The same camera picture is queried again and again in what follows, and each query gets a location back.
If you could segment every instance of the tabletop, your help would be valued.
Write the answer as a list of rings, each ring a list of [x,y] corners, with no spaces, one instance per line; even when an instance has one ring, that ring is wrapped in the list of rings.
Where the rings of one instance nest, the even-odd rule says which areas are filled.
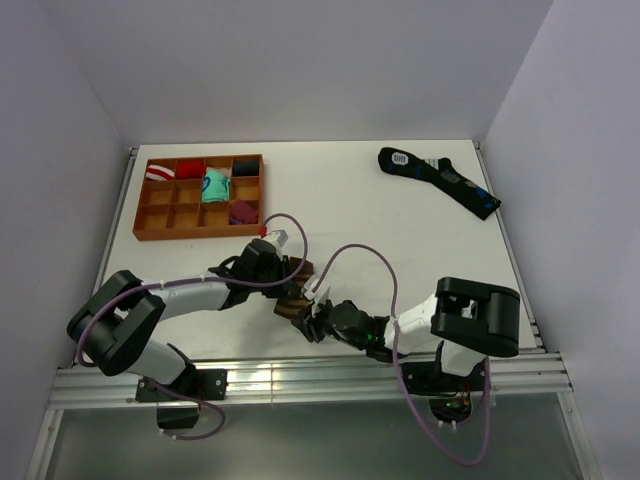
[[[381,172],[377,155],[385,146],[420,158],[449,157],[461,175],[486,188],[470,140],[143,145],[133,166],[104,278],[122,269],[145,279],[196,276],[240,254],[251,237],[140,242],[132,233],[133,222],[147,160],[260,153],[265,163],[265,217],[286,212],[300,221],[316,272],[340,246],[370,245],[396,271],[398,313],[423,302],[445,276],[519,290],[496,216],[482,221],[429,184]],[[302,254],[294,225],[275,219],[269,228],[287,230],[285,254]],[[370,315],[389,314],[389,272],[371,253],[345,251],[326,282],[334,304],[350,299]],[[153,338],[175,345],[194,360],[361,355],[332,339],[308,343],[288,320],[273,313],[273,307],[274,300],[254,294],[230,310],[194,312],[165,321],[157,326]],[[522,302],[520,347],[536,348]]]

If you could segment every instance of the gray wall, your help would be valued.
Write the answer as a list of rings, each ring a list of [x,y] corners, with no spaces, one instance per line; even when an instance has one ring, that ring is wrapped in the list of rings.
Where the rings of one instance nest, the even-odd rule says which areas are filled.
[[[47,480],[580,478],[556,395],[498,397],[489,453],[472,470],[440,453],[402,401],[225,409],[228,428],[198,442],[159,437],[154,409],[65,412]],[[473,458],[483,427],[478,417],[438,436]]]
[[[0,2],[0,477],[22,478],[64,328],[91,291],[123,173],[111,121],[41,7]]]
[[[640,3],[556,0],[485,157],[606,478],[637,478]]]
[[[130,143],[483,138],[552,0],[40,0]]]

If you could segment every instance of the wooden organizer box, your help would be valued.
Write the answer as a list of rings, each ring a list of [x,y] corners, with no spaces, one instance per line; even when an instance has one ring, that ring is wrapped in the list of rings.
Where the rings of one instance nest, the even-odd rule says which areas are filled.
[[[202,180],[144,179],[138,210],[133,224],[133,234],[138,240],[180,240],[185,238],[234,237],[258,235],[263,225],[264,163],[262,155],[237,155],[231,157],[159,158],[149,165],[160,165],[174,172],[181,162],[203,162],[205,167],[229,168],[235,162],[259,159],[257,177],[233,176],[229,202],[202,202]],[[231,206],[244,200],[258,211],[258,223],[234,225],[229,213]]]

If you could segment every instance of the purple cable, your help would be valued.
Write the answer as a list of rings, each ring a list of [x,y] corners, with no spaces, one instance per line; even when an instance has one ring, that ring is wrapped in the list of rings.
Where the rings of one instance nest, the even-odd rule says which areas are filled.
[[[413,403],[413,399],[411,398],[411,394],[407,390],[407,386],[404,384],[404,379],[402,377],[402,368],[400,367],[400,361],[398,359],[398,337],[400,336],[400,326],[398,325],[398,322],[396,321],[396,301],[398,299],[398,279],[397,279],[396,273],[394,272],[393,267],[391,266],[389,261],[380,252],[378,252],[376,249],[374,249],[372,247],[369,247],[368,245],[362,245],[360,243],[350,243],[348,245],[340,247],[331,256],[331,258],[327,262],[327,266],[324,268],[324,271],[322,272],[322,275],[320,275],[320,279],[318,280],[318,283],[312,289],[312,291],[315,292],[318,289],[318,287],[320,286],[320,284],[324,281],[324,279],[327,276],[327,273],[329,272],[329,269],[331,268],[331,265],[333,264],[333,262],[336,259],[336,257],[338,255],[340,255],[340,253],[342,253],[344,250],[347,250],[348,248],[363,248],[365,250],[370,251],[371,253],[376,255],[380,260],[382,260],[382,262],[385,264],[385,266],[389,270],[389,273],[391,274],[391,279],[393,280],[393,295],[391,297],[391,318],[392,318],[392,321],[393,321],[393,327],[394,327],[394,331],[395,331],[395,335],[394,335],[394,338],[393,338],[393,349],[392,349],[393,367],[395,369],[395,373],[396,373],[396,378],[398,380],[398,384],[400,385],[400,390],[402,391],[402,394],[403,394],[405,400],[407,401],[407,405],[409,406],[409,409],[413,413],[414,418],[418,422],[418,425],[420,425],[422,430],[427,434],[427,436],[431,439],[431,441],[434,443],[434,445],[436,447],[438,447],[438,449],[440,449],[440,451],[442,453],[444,453],[447,457],[449,457],[451,460],[453,460],[454,462],[456,462],[459,465],[462,465],[464,467],[473,467],[473,466],[478,465],[480,462],[482,462],[482,460],[484,460],[485,456],[487,455],[487,451],[488,451],[488,448],[489,448],[489,435],[490,435],[490,432],[491,432],[491,428],[490,428],[490,416],[491,416],[491,414],[490,414],[490,411],[489,411],[489,401],[487,399],[487,397],[489,396],[489,393],[490,393],[490,389],[491,389],[491,382],[490,382],[491,374],[490,374],[490,371],[489,371],[489,359],[487,358],[485,360],[484,390],[482,392],[482,398],[480,399],[480,402],[478,402],[478,406],[476,407],[476,409],[474,409],[474,411],[471,413],[469,418],[467,418],[465,421],[460,422],[458,424],[458,425],[463,425],[464,423],[467,423],[469,420],[471,420],[471,418],[475,415],[477,409],[479,409],[480,405],[484,403],[485,429],[484,429],[484,436],[483,436],[483,439],[482,439],[482,448],[480,449],[480,452],[478,453],[478,456],[476,458],[474,458],[473,460],[466,460],[464,458],[461,458],[461,457],[457,456],[455,453],[453,453],[451,450],[449,450],[438,439],[438,437],[431,430],[431,428],[429,428],[429,426],[425,422],[424,418],[422,418],[422,415],[420,415],[420,412],[418,411],[418,408]]]
[[[302,261],[300,262],[300,264],[298,265],[298,267],[291,272],[291,275],[289,275],[288,277],[283,278],[282,280],[278,280],[276,282],[266,282],[266,283],[258,283],[258,282],[245,282],[243,280],[234,280],[231,278],[221,278],[221,277],[208,277],[205,278],[204,281],[205,282],[222,282],[222,283],[231,283],[234,285],[243,285],[245,287],[277,287],[278,285],[282,285],[283,283],[287,283],[289,280],[292,280],[293,278],[295,278],[296,275],[298,275],[298,273],[300,273],[300,271],[302,270],[302,267],[304,267],[305,261],[307,260],[307,253],[309,252],[309,242],[307,240],[307,235],[304,231],[304,228],[302,228],[302,225],[300,225],[300,222],[298,222],[298,220],[296,220],[293,216],[287,214],[287,213],[274,213],[273,215],[267,217],[264,221],[265,225],[273,220],[274,218],[287,218],[289,220],[291,220],[294,225],[296,227],[298,227],[298,230],[300,231],[300,236],[302,237]],[[78,361],[78,363],[80,365],[82,365],[83,367],[95,367],[95,363],[91,363],[91,362],[87,362],[84,357],[84,349],[85,349],[85,345],[87,343],[87,338],[89,337],[89,333],[91,333],[91,330],[93,329],[93,327],[96,325],[96,323],[98,323],[100,321],[100,319],[109,311],[111,311],[112,309],[114,309],[116,307],[116,305],[118,305],[118,303],[120,303],[122,300],[124,300],[125,298],[127,298],[130,295],[133,295],[135,293],[144,291],[144,290],[155,290],[158,288],[170,288],[170,287],[179,287],[179,286],[183,286],[183,285],[191,285],[194,283],[201,283],[203,280],[200,277],[194,277],[194,278],[186,278],[186,279],[181,279],[181,280],[172,280],[170,282],[165,282],[164,286],[161,283],[153,283],[153,284],[149,284],[149,285],[139,285],[137,287],[134,287],[130,290],[127,290],[125,292],[122,292],[120,295],[117,295],[116,297],[114,297],[110,302],[108,302],[104,307],[102,307],[100,310],[98,310],[98,312],[93,316],[93,318],[91,319],[91,321],[87,324],[87,326],[85,327],[84,331],[82,332],[82,335],[80,335],[80,339],[78,340],[78,347],[76,349],[76,360]],[[224,425],[225,422],[225,414],[222,411],[222,409],[212,403],[209,402],[205,402],[204,400],[199,400],[197,398],[192,398],[192,397],[187,397],[184,395],[180,395],[179,393],[176,392],[172,392],[171,390],[169,390],[168,388],[166,388],[165,386],[159,384],[158,382],[156,382],[154,379],[151,378],[147,378],[147,381],[149,381],[150,383],[152,383],[158,390],[164,392],[165,394],[177,398],[179,400],[184,400],[184,401],[188,401],[188,402],[195,402],[198,405],[202,405],[202,406],[206,406],[208,408],[213,409],[214,411],[218,412],[221,416],[221,420],[220,420],[220,424],[214,428],[213,430],[211,430],[210,432],[207,432],[205,434],[202,435],[194,435],[194,436],[187,436],[187,435],[175,435],[175,437],[177,439],[180,440],[201,440],[203,438],[208,438],[212,435],[215,435],[218,431],[220,431],[220,429],[222,428],[222,426]],[[167,435],[169,436],[174,436],[173,433],[171,432],[165,432]]]

